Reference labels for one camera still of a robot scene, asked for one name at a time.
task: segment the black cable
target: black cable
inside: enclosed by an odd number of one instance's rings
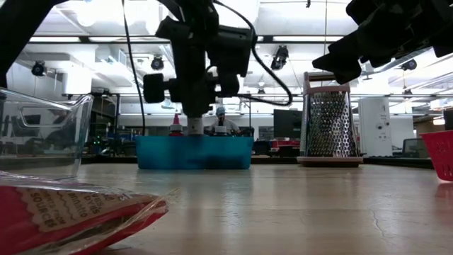
[[[132,68],[132,73],[134,74],[135,85],[137,85],[137,91],[139,92],[140,110],[142,111],[142,135],[145,135],[146,125],[145,125],[145,120],[144,120],[142,92],[140,91],[139,80],[137,78],[137,72],[135,71],[134,58],[132,57],[132,46],[130,43],[129,26],[127,25],[125,0],[121,0],[121,4],[122,4],[122,15],[125,19],[126,40],[127,40],[127,49],[129,50],[130,65]]]
[[[223,4],[223,3],[221,3],[218,0],[214,0],[214,3],[219,4],[220,6],[223,6],[223,7],[227,8],[227,9],[229,9],[230,11],[235,13],[237,16],[239,16],[239,18],[242,18],[242,20],[244,20],[247,23],[247,25],[250,27],[250,29],[252,30],[253,36],[256,36],[255,27],[253,26],[253,24],[246,17],[244,17],[238,11],[234,10],[233,8],[227,6],[227,5]],[[268,100],[264,100],[264,99],[259,99],[259,98],[255,98],[255,97],[247,96],[247,95],[238,95],[238,97],[247,98],[249,100],[253,100],[253,101],[257,101],[257,102],[261,102],[261,103],[269,103],[269,104],[274,105],[274,106],[290,106],[290,105],[292,105],[292,93],[291,93],[291,91],[289,90],[288,86],[286,86],[286,84],[280,78],[278,78],[277,75],[275,75],[275,73],[268,66],[266,66],[264,64],[264,62],[262,61],[260,56],[258,56],[258,53],[256,52],[256,43],[257,43],[256,40],[253,40],[252,48],[251,48],[253,56],[255,57],[256,61],[260,64],[260,66],[262,66],[264,68],[264,70],[285,90],[285,92],[288,94],[288,102],[286,102],[286,103],[278,103],[278,102],[268,101]]]

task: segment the spotlight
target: spotlight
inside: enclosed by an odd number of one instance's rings
[[[151,68],[156,71],[162,70],[164,68],[164,61],[162,60],[162,56],[154,56],[153,61],[151,61]]]
[[[31,69],[31,73],[36,77],[44,77],[47,73],[44,61],[37,61]]]
[[[415,70],[415,68],[417,68],[417,62],[414,60],[414,59],[411,59],[409,61],[407,61],[406,63],[402,64],[400,66],[400,68],[403,70],[403,71],[407,71],[407,70]]]
[[[280,45],[278,47],[277,53],[275,53],[274,60],[270,64],[270,68],[274,71],[281,70],[285,64],[286,59],[289,57],[288,49],[285,45]]]

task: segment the teal plastic bin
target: teal plastic bin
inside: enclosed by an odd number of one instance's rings
[[[252,137],[136,137],[140,169],[249,169]]]

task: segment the person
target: person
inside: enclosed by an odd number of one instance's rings
[[[215,127],[220,125],[225,126],[228,133],[234,131],[236,134],[239,134],[241,130],[239,129],[238,125],[232,121],[225,118],[225,108],[220,106],[217,108],[216,113],[218,119],[211,125],[211,130],[215,130]]]

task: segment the computer monitor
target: computer monitor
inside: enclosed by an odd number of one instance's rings
[[[301,128],[300,110],[274,110],[274,138],[300,138]]]
[[[429,156],[428,149],[426,149],[425,141],[423,141],[423,139],[411,138],[404,140],[402,157],[426,159]]]

